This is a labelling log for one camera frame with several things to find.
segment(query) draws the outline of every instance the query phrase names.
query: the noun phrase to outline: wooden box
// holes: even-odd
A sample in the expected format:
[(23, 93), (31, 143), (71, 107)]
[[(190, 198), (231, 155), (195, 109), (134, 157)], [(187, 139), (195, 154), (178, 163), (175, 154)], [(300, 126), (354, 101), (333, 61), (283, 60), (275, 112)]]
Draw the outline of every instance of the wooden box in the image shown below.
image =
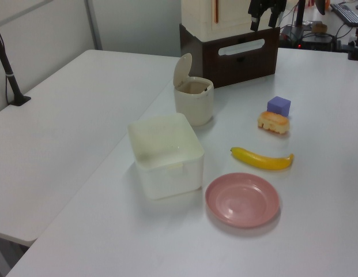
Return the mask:
[[(275, 73), (280, 28), (231, 36), (229, 38), (202, 42), (182, 24), (180, 29), (181, 53), (191, 53), (193, 64), (190, 76), (203, 77), (214, 87), (235, 84)], [(262, 42), (261, 48), (234, 54), (219, 54), (224, 47), (249, 45)]]

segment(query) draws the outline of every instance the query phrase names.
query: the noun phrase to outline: white table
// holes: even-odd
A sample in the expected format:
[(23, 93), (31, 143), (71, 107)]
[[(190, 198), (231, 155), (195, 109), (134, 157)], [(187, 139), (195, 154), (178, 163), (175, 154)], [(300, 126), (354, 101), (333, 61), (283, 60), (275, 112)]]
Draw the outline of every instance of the white table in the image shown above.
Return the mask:
[[(338, 4), (341, 3), (342, 1), (331, 0), (331, 2)], [(358, 15), (358, 10), (355, 8), (355, 6), (358, 5), (358, 1), (352, 3), (345, 3), (345, 5), (347, 5), (354, 13)], [(285, 10), (284, 12), (285, 15), (290, 12), (292, 6), (293, 5), (291, 3), (287, 4), (288, 9)], [(294, 21), (296, 20), (296, 15), (297, 15), (297, 11), (295, 11), (294, 14)], [(292, 18), (293, 18), (293, 12), (291, 12), (286, 18), (283, 19), (280, 26), (282, 27), (287, 24), (292, 24)], [(342, 20), (334, 12), (332, 12), (331, 7), (329, 7), (328, 10), (325, 11), (325, 15), (321, 15), (318, 12), (316, 6), (307, 7), (304, 10), (303, 21), (322, 21), (325, 25), (327, 25), (327, 33), (333, 36), (337, 34), (337, 31), (343, 24)], [(351, 27), (344, 25), (340, 29), (337, 36), (339, 37), (345, 35), (350, 29)], [(356, 28), (354, 27), (346, 36), (340, 38), (339, 40), (341, 41), (342, 44), (348, 44), (350, 36), (354, 35), (355, 33), (356, 33)]]
[(31, 245), (174, 73), (177, 58), (87, 51), (0, 112), (0, 237)]
[[(169, 82), (141, 118), (175, 112), (172, 89)], [(292, 102), (286, 137), (257, 128), (276, 95)], [(8, 277), (358, 277), (358, 62), (279, 49), (274, 76), (216, 89), (213, 120), (195, 132), (205, 149), (203, 189), (148, 200), (124, 136)], [(295, 161), (259, 170), (235, 160), (233, 146), (293, 152)], [(268, 180), (280, 213), (254, 229), (220, 223), (204, 193), (230, 172)]]

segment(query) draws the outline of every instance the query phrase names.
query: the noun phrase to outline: flip lid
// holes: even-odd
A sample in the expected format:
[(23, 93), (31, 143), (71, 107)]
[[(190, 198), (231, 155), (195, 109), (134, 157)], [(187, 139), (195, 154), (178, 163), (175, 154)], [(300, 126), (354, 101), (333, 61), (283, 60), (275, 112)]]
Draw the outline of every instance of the flip lid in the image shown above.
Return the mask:
[(182, 56), (176, 64), (173, 81), (175, 88), (181, 86), (184, 83), (185, 79), (188, 78), (191, 69), (191, 61), (191, 54), (187, 53)]

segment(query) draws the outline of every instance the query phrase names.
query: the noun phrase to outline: banana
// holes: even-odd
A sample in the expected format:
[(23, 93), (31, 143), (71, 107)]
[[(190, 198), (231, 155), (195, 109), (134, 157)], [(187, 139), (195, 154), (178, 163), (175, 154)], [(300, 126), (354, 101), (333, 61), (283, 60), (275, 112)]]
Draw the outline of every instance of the banana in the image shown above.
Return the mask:
[(258, 167), (260, 169), (268, 170), (285, 169), (292, 164), (294, 159), (293, 154), (290, 154), (288, 157), (284, 158), (270, 158), (252, 153), (240, 147), (231, 148), (231, 153), (234, 158), (241, 160), (242, 162)]

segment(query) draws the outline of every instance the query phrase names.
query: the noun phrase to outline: keyboard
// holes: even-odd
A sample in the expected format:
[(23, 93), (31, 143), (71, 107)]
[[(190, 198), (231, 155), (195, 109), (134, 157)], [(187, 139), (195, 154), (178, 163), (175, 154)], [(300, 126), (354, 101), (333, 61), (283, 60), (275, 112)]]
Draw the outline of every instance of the keyboard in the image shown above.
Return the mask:
[(331, 4), (333, 12), (349, 27), (358, 27), (358, 15), (347, 5)]

